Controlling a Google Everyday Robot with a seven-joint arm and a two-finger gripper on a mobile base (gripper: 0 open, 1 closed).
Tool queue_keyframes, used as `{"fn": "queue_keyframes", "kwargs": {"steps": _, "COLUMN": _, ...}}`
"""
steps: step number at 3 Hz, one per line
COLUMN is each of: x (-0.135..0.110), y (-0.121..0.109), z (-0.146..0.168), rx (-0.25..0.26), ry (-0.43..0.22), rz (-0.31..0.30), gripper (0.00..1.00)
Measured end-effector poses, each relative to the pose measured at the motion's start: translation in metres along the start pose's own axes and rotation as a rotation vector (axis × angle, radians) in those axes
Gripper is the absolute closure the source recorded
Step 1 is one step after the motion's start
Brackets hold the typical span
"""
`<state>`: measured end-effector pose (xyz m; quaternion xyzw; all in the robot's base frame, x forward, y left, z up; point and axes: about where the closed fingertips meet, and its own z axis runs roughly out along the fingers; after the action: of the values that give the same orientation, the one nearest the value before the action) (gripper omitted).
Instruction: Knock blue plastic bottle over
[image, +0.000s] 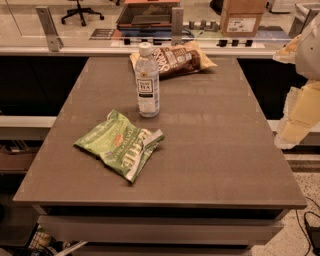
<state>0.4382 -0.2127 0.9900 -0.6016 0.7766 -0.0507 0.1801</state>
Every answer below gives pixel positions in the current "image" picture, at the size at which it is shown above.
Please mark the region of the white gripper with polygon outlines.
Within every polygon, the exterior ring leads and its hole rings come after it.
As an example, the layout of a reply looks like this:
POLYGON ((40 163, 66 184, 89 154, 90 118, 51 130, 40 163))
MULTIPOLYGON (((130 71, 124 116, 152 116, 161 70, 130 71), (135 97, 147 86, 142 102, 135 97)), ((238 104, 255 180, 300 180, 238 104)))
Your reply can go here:
MULTIPOLYGON (((273 60, 295 64, 298 74, 310 80, 320 80, 320 14, 278 50, 273 60)), ((308 81, 302 88, 291 87, 285 100, 274 144, 280 149, 292 149, 320 122, 320 82, 308 81)))

